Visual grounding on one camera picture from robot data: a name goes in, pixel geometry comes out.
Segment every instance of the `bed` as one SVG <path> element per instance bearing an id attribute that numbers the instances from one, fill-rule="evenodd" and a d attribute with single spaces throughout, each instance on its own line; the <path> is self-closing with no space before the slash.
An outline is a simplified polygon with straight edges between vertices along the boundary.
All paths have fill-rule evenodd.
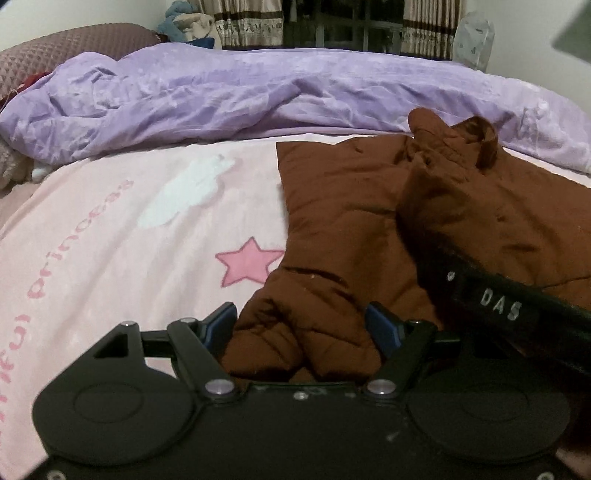
<path id="1" fill-rule="evenodd" d="M 224 301 L 241 310 L 265 284 L 288 248 L 278 142 L 409 133 L 409 111 L 425 107 L 448 125 L 483 116 L 514 157 L 591 187 L 591 121 L 577 107 L 518 80 L 434 69 L 163 44 L 121 61 L 83 53 L 17 95 L 0 134 L 57 170 L 0 199 L 2 477 L 43 461 L 35 396 L 114 325 L 157 330 Z M 591 478 L 587 458 L 560 455 Z"/>

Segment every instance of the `bolt head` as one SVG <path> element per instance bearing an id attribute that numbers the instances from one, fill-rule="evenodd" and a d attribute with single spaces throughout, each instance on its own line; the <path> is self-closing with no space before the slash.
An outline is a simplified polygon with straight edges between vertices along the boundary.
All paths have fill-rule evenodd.
<path id="1" fill-rule="evenodd" d="M 306 392 L 295 392 L 294 398 L 296 400 L 308 400 L 308 398 L 310 398 L 310 395 L 307 394 Z"/>
<path id="2" fill-rule="evenodd" d="M 368 383 L 367 389 L 374 395 L 391 395 L 396 391 L 396 384 L 385 378 L 378 378 Z"/>
<path id="3" fill-rule="evenodd" d="M 228 395 L 234 390 L 234 382 L 226 378 L 216 378 L 205 384 L 205 390 L 211 395 Z"/>

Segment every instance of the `screw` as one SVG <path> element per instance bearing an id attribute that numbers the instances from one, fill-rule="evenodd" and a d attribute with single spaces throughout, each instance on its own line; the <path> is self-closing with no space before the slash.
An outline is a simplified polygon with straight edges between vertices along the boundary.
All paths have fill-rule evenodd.
<path id="1" fill-rule="evenodd" d="M 368 391 L 374 395 L 391 395 L 396 391 L 396 384 L 385 378 L 378 378 L 368 383 Z"/>
<path id="2" fill-rule="evenodd" d="M 294 398 L 296 400 L 308 400 L 309 395 L 306 392 L 295 392 Z"/>
<path id="3" fill-rule="evenodd" d="M 225 378 L 216 378 L 205 384 L 205 390 L 211 395 L 228 395 L 234 390 L 234 382 Z"/>
<path id="4" fill-rule="evenodd" d="M 47 480 L 66 480 L 66 476 L 59 470 L 52 470 L 47 474 Z"/>

